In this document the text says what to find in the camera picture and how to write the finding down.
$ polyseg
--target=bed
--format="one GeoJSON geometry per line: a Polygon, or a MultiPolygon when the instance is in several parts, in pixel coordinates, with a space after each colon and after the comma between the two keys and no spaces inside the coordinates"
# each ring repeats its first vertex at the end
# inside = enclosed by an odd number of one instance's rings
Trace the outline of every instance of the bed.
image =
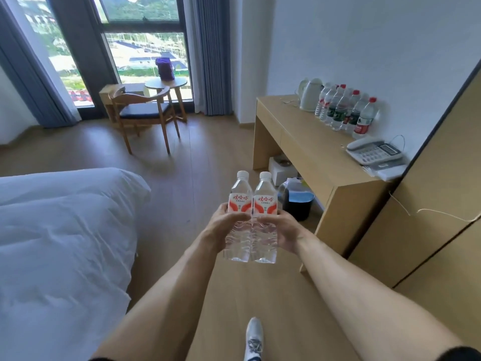
{"type": "Polygon", "coordinates": [[[149,198],[116,168],[0,178],[1,360],[88,360],[126,313],[149,198]]]}

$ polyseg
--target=shoelace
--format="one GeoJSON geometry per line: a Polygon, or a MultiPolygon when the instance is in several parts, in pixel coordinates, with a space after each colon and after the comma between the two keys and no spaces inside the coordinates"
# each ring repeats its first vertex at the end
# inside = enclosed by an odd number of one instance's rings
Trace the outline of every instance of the shoelace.
{"type": "Polygon", "coordinates": [[[250,339],[247,341],[247,345],[249,346],[249,350],[251,352],[255,353],[261,353],[262,352],[262,342],[259,341],[258,339],[250,339]]]}

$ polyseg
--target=telephone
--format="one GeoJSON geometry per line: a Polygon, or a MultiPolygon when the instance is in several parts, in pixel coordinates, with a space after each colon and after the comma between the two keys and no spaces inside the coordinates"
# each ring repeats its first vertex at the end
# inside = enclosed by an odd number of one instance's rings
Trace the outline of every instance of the telephone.
{"type": "Polygon", "coordinates": [[[403,157],[403,153],[383,140],[365,137],[351,142],[346,152],[362,165],[380,163],[403,157]]]}

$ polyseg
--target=glass window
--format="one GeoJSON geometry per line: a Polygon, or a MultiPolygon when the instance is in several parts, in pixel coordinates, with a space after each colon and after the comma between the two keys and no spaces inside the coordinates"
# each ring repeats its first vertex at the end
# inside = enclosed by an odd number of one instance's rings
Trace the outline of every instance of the glass window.
{"type": "Polygon", "coordinates": [[[176,0],[94,0],[100,19],[108,21],[179,20],[176,0]]]}
{"type": "Polygon", "coordinates": [[[33,30],[47,47],[50,61],[59,73],[75,106],[92,106],[92,99],[47,2],[45,0],[17,1],[33,30]]]}
{"type": "MultiPolygon", "coordinates": [[[[151,78],[159,78],[155,59],[168,57],[175,76],[187,78],[187,85],[180,89],[182,99],[192,99],[183,33],[106,33],[105,37],[123,84],[145,83],[151,78]]],[[[152,96],[156,91],[149,90],[149,93],[152,96]]],[[[175,92],[171,96],[172,100],[177,100],[175,92]]]]}

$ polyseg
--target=white bottle cap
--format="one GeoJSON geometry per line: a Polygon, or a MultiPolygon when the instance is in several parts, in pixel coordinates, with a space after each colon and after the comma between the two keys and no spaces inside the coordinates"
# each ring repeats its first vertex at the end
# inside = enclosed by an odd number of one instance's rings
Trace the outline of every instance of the white bottle cap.
{"type": "Polygon", "coordinates": [[[237,178],[246,178],[249,180],[249,172],[247,171],[238,171],[237,178]]]}
{"type": "Polygon", "coordinates": [[[269,172],[269,171],[264,171],[264,172],[261,172],[261,174],[259,175],[259,178],[262,180],[263,178],[268,178],[268,179],[271,179],[272,178],[272,174],[269,172]]]}

